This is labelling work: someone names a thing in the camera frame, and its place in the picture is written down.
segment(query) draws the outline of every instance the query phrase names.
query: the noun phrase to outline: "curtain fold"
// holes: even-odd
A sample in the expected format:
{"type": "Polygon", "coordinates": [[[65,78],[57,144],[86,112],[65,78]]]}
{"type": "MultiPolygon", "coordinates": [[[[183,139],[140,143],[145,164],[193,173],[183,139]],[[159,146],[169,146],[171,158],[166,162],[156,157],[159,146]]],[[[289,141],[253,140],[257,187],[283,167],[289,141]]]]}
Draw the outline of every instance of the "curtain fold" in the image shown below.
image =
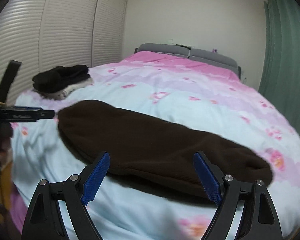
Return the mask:
{"type": "Polygon", "coordinates": [[[300,7],[295,0],[267,0],[266,54],[259,92],[300,135],[300,7]]]}

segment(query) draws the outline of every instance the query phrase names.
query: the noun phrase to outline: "bed sheet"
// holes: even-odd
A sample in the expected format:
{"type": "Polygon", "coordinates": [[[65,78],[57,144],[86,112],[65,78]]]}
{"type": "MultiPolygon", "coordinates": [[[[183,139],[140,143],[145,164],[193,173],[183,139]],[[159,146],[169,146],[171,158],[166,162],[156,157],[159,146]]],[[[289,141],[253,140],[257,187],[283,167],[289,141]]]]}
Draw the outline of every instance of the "bed sheet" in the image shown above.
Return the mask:
{"type": "MultiPolygon", "coordinates": [[[[241,84],[230,70],[138,52],[119,63],[91,68],[90,75],[93,85],[74,91],[61,102],[29,90],[18,97],[16,105],[58,111],[96,99],[244,145],[271,165],[274,179],[268,190],[283,236],[300,226],[300,137],[273,105],[241,84]]],[[[63,181],[85,166],[59,138],[57,123],[55,118],[13,124],[12,177],[26,205],[40,179],[63,181]]],[[[60,208],[70,238],[76,239],[64,203],[60,208]]],[[[216,210],[147,194],[109,177],[87,209],[105,240],[201,239],[216,210]]],[[[240,206],[227,239],[234,239],[241,214],[240,206]]]]}

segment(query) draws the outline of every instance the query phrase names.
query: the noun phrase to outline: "silver bolt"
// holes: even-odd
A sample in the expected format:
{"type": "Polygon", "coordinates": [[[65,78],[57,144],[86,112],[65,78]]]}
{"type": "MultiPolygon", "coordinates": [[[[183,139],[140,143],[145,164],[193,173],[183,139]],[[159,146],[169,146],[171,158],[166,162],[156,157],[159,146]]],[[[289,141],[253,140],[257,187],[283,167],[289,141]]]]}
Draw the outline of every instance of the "silver bolt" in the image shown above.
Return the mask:
{"type": "Polygon", "coordinates": [[[41,186],[46,185],[47,184],[47,180],[46,179],[42,179],[42,180],[40,180],[39,184],[41,186]]]}
{"type": "Polygon", "coordinates": [[[77,174],[70,176],[70,180],[72,180],[72,181],[76,181],[77,179],[79,179],[79,175],[77,175],[77,174]]]}
{"type": "Polygon", "coordinates": [[[257,184],[263,186],[265,183],[261,179],[257,179],[257,184]]]}
{"type": "Polygon", "coordinates": [[[232,181],[232,180],[233,180],[233,177],[232,177],[231,175],[226,175],[226,176],[225,176],[225,179],[226,179],[227,181],[232,181]]]}

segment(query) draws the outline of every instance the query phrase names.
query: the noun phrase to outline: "gray cushion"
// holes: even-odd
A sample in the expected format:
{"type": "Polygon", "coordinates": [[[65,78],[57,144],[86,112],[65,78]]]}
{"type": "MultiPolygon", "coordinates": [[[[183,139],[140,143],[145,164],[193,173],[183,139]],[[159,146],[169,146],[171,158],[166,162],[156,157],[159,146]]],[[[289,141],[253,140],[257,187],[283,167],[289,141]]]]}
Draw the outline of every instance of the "gray cushion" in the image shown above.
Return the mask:
{"type": "Polygon", "coordinates": [[[221,63],[221,64],[225,64],[225,65],[229,65],[229,66],[233,66],[233,67],[238,68],[238,64],[234,59],[232,59],[230,57],[220,55],[218,53],[206,51],[206,50],[203,50],[203,49],[191,49],[190,50],[190,57],[191,56],[204,58],[204,59],[207,59],[207,60],[211,60],[211,61],[214,61],[214,62],[218,62],[218,63],[221,63]]]}
{"type": "Polygon", "coordinates": [[[164,53],[174,56],[189,56],[189,49],[181,46],[167,45],[167,44],[157,44],[157,43],[144,43],[140,45],[138,51],[153,51],[158,53],[164,53]]]}
{"type": "Polygon", "coordinates": [[[222,64],[222,63],[215,62],[215,61],[208,60],[208,59],[201,58],[201,57],[189,57],[189,59],[190,60],[194,60],[194,61],[199,61],[199,62],[207,63],[209,65],[213,65],[213,66],[216,66],[216,67],[221,67],[221,68],[229,69],[229,70],[233,71],[237,76],[239,76],[238,66],[237,67],[230,66],[230,65],[222,64]]]}

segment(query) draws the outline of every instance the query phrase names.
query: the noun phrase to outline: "wardrobe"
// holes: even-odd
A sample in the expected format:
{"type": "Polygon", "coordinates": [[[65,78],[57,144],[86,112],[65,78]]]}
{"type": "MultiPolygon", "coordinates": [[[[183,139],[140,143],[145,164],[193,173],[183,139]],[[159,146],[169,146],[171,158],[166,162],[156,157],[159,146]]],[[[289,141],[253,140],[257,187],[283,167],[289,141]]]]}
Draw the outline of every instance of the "wardrobe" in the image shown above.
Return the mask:
{"type": "Polygon", "coordinates": [[[13,103],[32,77],[57,65],[121,60],[127,0],[10,0],[0,14],[0,80],[11,59],[22,66],[13,103]]]}

